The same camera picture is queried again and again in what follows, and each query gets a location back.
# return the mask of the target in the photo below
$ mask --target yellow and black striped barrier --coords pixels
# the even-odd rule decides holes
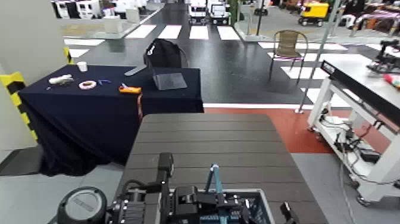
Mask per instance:
[[[30,120],[28,118],[26,110],[24,109],[24,105],[22,104],[21,98],[18,95],[18,92],[25,88],[25,81],[22,77],[22,74],[19,72],[15,72],[13,74],[0,74],[0,81],[4,85],[5,89],[8,91],[12,103],[17,107],[22,119],[28,126],[30,134],[35,140],[38,140],[38,136],[36,135],[36,132],[32,129]]]
[[[67,58],[68,64],[74,64],[74,59],[71,57],[70,54],[70,48],[67,46],[64,48],[64,55]]]

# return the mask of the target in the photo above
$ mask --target black backpack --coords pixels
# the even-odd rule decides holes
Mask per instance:
[[[150,63],[153,67],[182,68],[181,53],[185,56],[175,43],[157,38],[146,49],[143,60],[147,66]]]

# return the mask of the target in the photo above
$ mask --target dark wooden tabletop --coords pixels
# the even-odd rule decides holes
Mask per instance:
[[[141,124],[120,181],[152,182],[158,155],[171,152],[170,187],[203,188],[211,163],[220,166],[223,188],[261,188],[277,224],[287,201],[302,224],[327,223],[268,116],[259,114],[152,114]]]

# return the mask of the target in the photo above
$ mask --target laptop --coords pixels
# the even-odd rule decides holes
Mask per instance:
[[[148,68],[153,75],[153,80],[158,90],[184,89],[188,87],[182,73],[157,74],[151,63],[148,63]]]

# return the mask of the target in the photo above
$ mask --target black floor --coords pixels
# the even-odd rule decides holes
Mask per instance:
[[[171,40],[186,52],[189,67],[200,68],[202,78],[202,97],[206,103],[248,103],[248,104],[299,104],[303,96],[300,88],[307,80],[290,78],[280,69],[290,66],[288,61],[276,61],[272,81],[268,81],[268,68],[271,63],[267,55],[272,49],[262,49],[256,42],[223,41],[215,26],[209,25],[209,39],[189,39],[190,25],[187,6],[166,4],[165,7],[145,24],[157,27],[143,39],[120,39],[105,41],[79,61],[88,64],[135,66],[142,64],[146,47],[157,38],[167,24],[181,24],[182,30],[177,39]],[[364,45],[346,45],[347,51],[325,51],[324,53],[362,54],[368,58],[376,56],[377,51]],[[312,67],[306,62],[305,67]],[[319,88],[321,80],[313,80],[312,88]]]

